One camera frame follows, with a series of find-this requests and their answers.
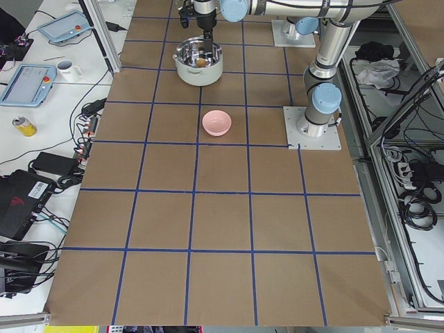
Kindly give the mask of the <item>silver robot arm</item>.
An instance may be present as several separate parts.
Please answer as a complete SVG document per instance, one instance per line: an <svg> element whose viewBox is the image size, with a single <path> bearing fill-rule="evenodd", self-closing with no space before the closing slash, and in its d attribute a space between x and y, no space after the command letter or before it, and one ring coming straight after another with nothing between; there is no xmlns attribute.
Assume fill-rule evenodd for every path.
<svg viewBox="0 0 444 333"><path fill-rule="evenodd" d="M239 22L247 15L283 15L326 19L314 61L304 74L308 106L298 117L296 128L307 137L320 137L341 102L339 89L332 84L337 65L359 22L371 16L385 1L180 1L178 14L183 28L195 19L203 31L205 51L212 54L213 28L217 11L225 20Z"/></svg>
<svg viewBox="0 0 444 333"><path fill-rule="evenodd" d="M318 19L315 17L287 17L282 33L289 40L298 40L314 33L317 28Z"/></svg>

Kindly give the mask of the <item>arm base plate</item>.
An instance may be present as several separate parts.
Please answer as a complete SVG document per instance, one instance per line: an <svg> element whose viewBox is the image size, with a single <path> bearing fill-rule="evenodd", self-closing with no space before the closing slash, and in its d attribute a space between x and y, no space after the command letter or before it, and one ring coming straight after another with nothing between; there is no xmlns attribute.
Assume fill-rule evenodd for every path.
<svg viewBox="0 0 444 333"><path fill-rule="evenodd" d="M301 35L296 30L296 25L287 20L271 21L274 46L278 47L298 47L310 48L316 47L314 34Z"/></svg>
<svg viewBox="0 0 444 333"><path fill-rule="evenodd" d="M334 117L324 125L314 125L305 117L306 107L283 107L289 149L308 151L340 151L341 141Z"/></svg>

